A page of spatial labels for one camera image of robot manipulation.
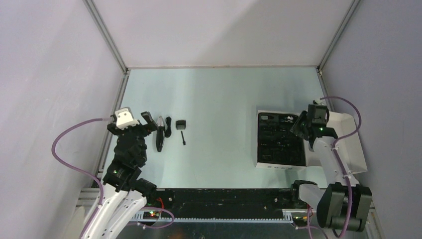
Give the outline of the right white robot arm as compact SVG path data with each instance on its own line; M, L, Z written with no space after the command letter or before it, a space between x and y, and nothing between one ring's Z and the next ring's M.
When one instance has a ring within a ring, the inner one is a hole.
M356 174L367 172L358 135L360 126L361 122L349 114L310 104L291 128L316 154L327 187L296 180L291 185L290 203L295 208L308 205L316 211L321 228L339 230L341 235L364 231L372 202L370 188L356 179Z

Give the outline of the black comb guard attachment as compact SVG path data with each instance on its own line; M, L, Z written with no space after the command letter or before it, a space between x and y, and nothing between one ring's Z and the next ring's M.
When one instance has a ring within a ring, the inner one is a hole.
M176 130L185 130L187 126L186 120L177 120L176 121Z

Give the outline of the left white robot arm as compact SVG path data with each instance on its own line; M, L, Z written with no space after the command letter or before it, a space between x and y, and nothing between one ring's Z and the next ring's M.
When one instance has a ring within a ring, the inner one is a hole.
M142 207L157 202L156 185L140 178L147 161L145 138L158 129L150 112L135 119L130 108L115 111L108 131L117 136L114 158L101 180L96 206L90 210L83 239L114 239Z

